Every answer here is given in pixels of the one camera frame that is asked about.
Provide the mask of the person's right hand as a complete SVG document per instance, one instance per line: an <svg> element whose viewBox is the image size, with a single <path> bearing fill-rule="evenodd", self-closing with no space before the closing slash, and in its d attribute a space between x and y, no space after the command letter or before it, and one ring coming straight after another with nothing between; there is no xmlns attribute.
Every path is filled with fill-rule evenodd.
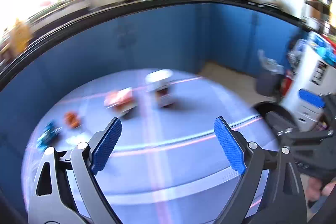
<svg viewBox="0 0 336 224"><path fill-rule="evenodd" d="M322 181L310 177L307 181L305 196L308 201L317 201L321 196L329 196L335 187L335 179L322 186Z"/></svg>

